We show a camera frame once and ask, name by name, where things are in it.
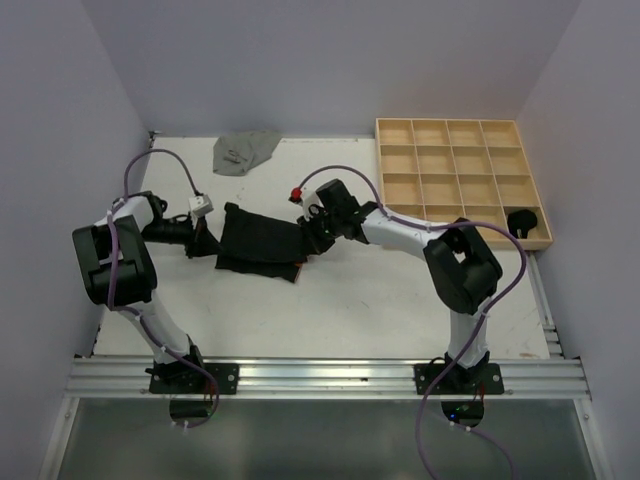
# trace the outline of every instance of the folded black garment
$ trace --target folded black garment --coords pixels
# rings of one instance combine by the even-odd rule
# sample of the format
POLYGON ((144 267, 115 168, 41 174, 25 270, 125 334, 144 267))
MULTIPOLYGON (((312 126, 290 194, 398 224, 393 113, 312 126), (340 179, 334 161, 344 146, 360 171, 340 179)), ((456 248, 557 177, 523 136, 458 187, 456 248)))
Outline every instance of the folded black garment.
POLYGON ((307 260, 300 227, 247 212, 235 203, 227 203, 224 210, 222 252, 216 268, 295 282, 307 260))

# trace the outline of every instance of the wooden compartment tray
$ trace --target wooden compartment tray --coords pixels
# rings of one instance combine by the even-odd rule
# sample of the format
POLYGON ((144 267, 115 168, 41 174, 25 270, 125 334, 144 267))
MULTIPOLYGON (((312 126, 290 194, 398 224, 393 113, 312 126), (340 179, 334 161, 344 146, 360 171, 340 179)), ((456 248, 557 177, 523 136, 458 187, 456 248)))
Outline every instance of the wooden compartment tray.
MULTIPOLYGON (((379 118, 376 139, 381 193, 392 210, 434 222, 459 217, 506 228, 508 215, 528 209, 538 226, 527 250, 553 237, 515 122, 439 118, 379 118)), ((480 229, 495 248, 511 243, 480 229)))

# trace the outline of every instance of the crumpled gray fabric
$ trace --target crumpled gray fabric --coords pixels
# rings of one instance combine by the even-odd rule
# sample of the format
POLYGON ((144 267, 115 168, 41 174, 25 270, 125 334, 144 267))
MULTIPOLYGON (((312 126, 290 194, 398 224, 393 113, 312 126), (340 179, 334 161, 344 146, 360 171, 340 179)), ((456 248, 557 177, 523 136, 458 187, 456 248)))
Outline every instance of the crumpled gray fabric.
POLYGON ((278 132, 223 135, 213 146, 213 173, 239 177, 271 158, 282 140, 278 132))

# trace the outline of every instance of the cable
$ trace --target cable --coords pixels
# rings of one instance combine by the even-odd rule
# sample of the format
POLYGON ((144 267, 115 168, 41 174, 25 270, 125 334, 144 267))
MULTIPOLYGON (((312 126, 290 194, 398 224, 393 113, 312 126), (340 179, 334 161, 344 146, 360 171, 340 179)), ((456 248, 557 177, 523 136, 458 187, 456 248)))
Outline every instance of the cable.
POLYGON ((163 345, 162 342, 160 340, 158 340, 158 338, 153 334, 153 332, 149 329, 149 326, 147 325, 142 312, 140 312, 138 309, 130 307, 130 306, 124 306, 124 307, 116 307, 115 306, 115 295, 116 295, 116 283, 117 283, 117 278, 118 278, 118 253, 119 253, 119 242, 118 242, 118 230, 116 229, 116 225, 113 221, 113 215, 115 215, 115 213, 120 210, 120 208, 122 208, 122 206, 126 203, 126 201, 129 199, 129 171, 131 170, 131 167, 141 158, 151 154, 151 153, 167 153, 173 157, 175 157, 180 164, 182 165, 182 167, 184 168, 185 173, 187 174, 187 178, 189 180, 189 183, 191 184, 191 187, 193 189, 193 192, 196 195, 199 195, 198 189, 195 186, 195 183, 193 182, 193 178, 191 177, 191 173, 189 172, 189 169, 187 167, 187 165, 184 163, 184 160, 182 160, 182 158, 180 158, 180 156, 174 152, 172 152, 171 150, 166 150, 164 148, 156 148, 156 149, 150 149, 147 150, 146 152, 141 153, 140 155, 137 155, 136 157, 134 157, 129 164, 127 165, 127 168, 125 169, 124 172, 124 196, 119 199, 118 201, 116 201, 116 203, 113 205, 112 209, 109 210, 107 212, 107 226, 109 228, 109 233, 111 235, 111 274, 109 276, 109 289, 107 292, 107 308, 109 310, 112 311, 126 311, 131 313, 132 315, 134 315, 135 318, 140 320, 140 326, 142 327, 142 329, 144 330, 144 332, 146 333, 146 335, 149 337, 149 339, 158 347, 160 348, 163 352, 167 353, 168 355, 170 355, 171 357, 173 357, 176 361, 182 363, 183 365, 191 368, 192 370, 200 373, 201 375, 203 375, 208 382, 208 389, 210 390, 211 387, 214 388, 215 390, 215 400, 213 402, 211 411, 209 412, 209 414, 207 415, 207 417, 205 417, 202 420, 199 420, 197 422, 194 423, 190 423, 185 421, 184 426, 186 428, 195 428, 195 427, 199 427, 200 425, 205 424, 207 421, 209 421, 209 419, 213 416, 213 414, 216 412, 216 410, 218 409, 218 404, 220 403, 220 389, 218 387, 218 382, 216 381, 216 379, 213 377, 213 375, 211 375, 209 372, 207 372, 204 368, 201 368, 200 366, 196 365, 195 363, 192 363, 188 360, 185 360, 183 357, 180 356, 179 353, 175 352, 174 350, 172 350, 171 348, 167 347, 166 345, 163 345))
MULTIPOLYGON (((326 167, 319 168, 319 169, 311 172, 309 175, 307 175, 302 180, 302 182, 300 183, 298 188, 302 189, 302 187, 311 178, 316 176, 318 173, 324 172, 326 170, 347 170, 349 172, 355 173, 360 178, 362 178, 366 182, 366 184, 369 186, 369 189, 371 190, 371 193, 373 194, 373 197, 375 198, 375 201, 376 201, 380 211, 383 213, 383 215, 385 215, 385 217, 387 217, 391 221, 394 221, 394 222, 399 223, 401 225, 405 225, 407 227, 412 227, 412 228, 416 228, 416 229, 419 229, 419 230, 432 231, 432 232, 449 230, 449 229, 452 229, 452 228, 460 228, 460 227, 488 228, 490 230, 494 230, 494 231, 500 233, 501 235, 503 235, 504 237, 509 239, 511 241, 511 243, 513 243, 515 245, 518 253, 520 254, 520 262, 521 262, 520 263, 520 270, 516 274, 515 278, 511 281, 511 283, 509 285, 507 285, 504 288, 504 290, 502 290, 498 295, 493 297, 491 299, 491 301, 489 301, 489 303, 487 303, 487 305, 482 310, 482 312, 480 314, 480 318, 478 319, 478 322, 476 323, 475 328, 471 332, 471 335, 469 336, 469 339, 464 344, 464 346, 462 347, 462 349, 460 350, 458 355, 456 355, 452 359, 451 363, 449 363, 449 365, 447 365, 442 370, 442 372, 440 372, 440 374, 435 379, 433 379, 433 381, 427 387, 424 395, 422 396, 422 400, 421 400, 420 406, 418 408, 418 414, 416 416, 416 423, 415 423, 416 446, 417 446, 417 449, 418 449, 418 454, 420 455, 420 460, 422 461, 422 464, 424 465, 425 469, 427 470, 427 472, 429 472, 429 475, 431 475, 431 477, 434 478, 434 480, 438 480, 440 477, 438 476, 438 474, 436 473, 435 469, 431 465, 431 462, 429 461, 429 459, 427 457, 427 454, 424 451, 424 446, 422 444, 422 417, 424 415, 424 410, 425 410, 425 407, 426 407, 426 404, 427 404, 427 398, 429 397, 429 395, 431 394, 431 392, 433 391, 435 386, 456 366, 458 361, 462 358, 462 356, 471 347, 471 345, 473 344, 473 341, 478 336, 478 333, 480 333, 480 330, 482 329, 482 326, 484 325, 484 322, 486 321, 487 314, 489 313, 489 310, 491 310, 491 308, 493 308, 493 306, 496 303, 498 303, 509 292, 511 292, 515 288, 515 286, 520 282, 520 280, 522 280, 522 278, 524 277, 524 275, 525 275, 525 273, 527 271, 527 254, 524 251, 524 248, 522 248, 522 245, 520 245, 520 242, 518 242, 518 240, 513 235, 511 235, 505 229, 503 229, 501 227, 498 227, 497 225, 493 225, 491 223, 476 222, 476 221, 466 221, 466 222, 450 223, 450 224, 447 224, 447 225, 427 226, 427 225, 423 225, 423 224, 419 224, 419 223, 414 223, 414 222, 405 220, 403 218, 398 218, 395 215, 389 213, 389 211, 387 211, 384 208, 384 205, 382 204, 382 201, 380 200, 380 195, 378 194, 378 191, 376 190, 376 187, 373 185, 371 180, 369 180, 369 178, 367 178, 367 176, 364 175, 362 172, 360 172, 359 170, 357 170, 357 169, 355 169, 353 167, 348 167, 346 165, 328 165, 326 167)), ((466 430, 466 428, 464 426, 460 426, 460 425, 458 425, 458 426, 461 429, 465 429, 466 430)), ((492 443, 494 446, 496 446, 496 448, 498 448, 498 450, 500 450, 504 454, 504 456, 506 457, 507 461, 509 462, 509 468, 511 469, 511 478, 512 479, 517 478, 518 477, 518 472, 517 472, 515 463, 513 461, 513 458, 511 457, 511 455, 507 451, 507 449, 504 448, 497 440, 495 440, 490 435, 488 435, 488 434, 486 434, 484 432, 481 432, 481 431, 479 431, 477 429, 472 429, 471 431, 475 435, 477 435, 477 436, 479 436, 481 438, 484 438, 488 442, 492 443)))

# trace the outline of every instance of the metal bracket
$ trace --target metal bracket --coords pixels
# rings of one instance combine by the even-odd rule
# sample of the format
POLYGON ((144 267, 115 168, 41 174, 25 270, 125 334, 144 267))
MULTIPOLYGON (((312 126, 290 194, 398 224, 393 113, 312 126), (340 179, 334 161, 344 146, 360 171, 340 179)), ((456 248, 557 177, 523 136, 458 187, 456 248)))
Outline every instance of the metal bracket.
MULTIPOLYGON (((237 363, 205 363, 205 370, 209 372, 218 382, 220 395, 235 395, 238 391, 238 379, 240 367, 237 363)), ((202 384, 167 384, 161 380, 151 377, 149 393, 181 395, 189 393, 202 393, 202 384)))
MULTIPOLYGON (((424 395, 429 384, 444 370, 444 363, 418 363, 413 366, 416 393, 424 395)), ((433 389, 436 395, 475 395, 478 387, 484 385, 485 395, 504 394, 504 384, 500 365, 488 363, 478 372, 478 375, 469 383, 462 386, 453 386, 446 378, 433 389)))

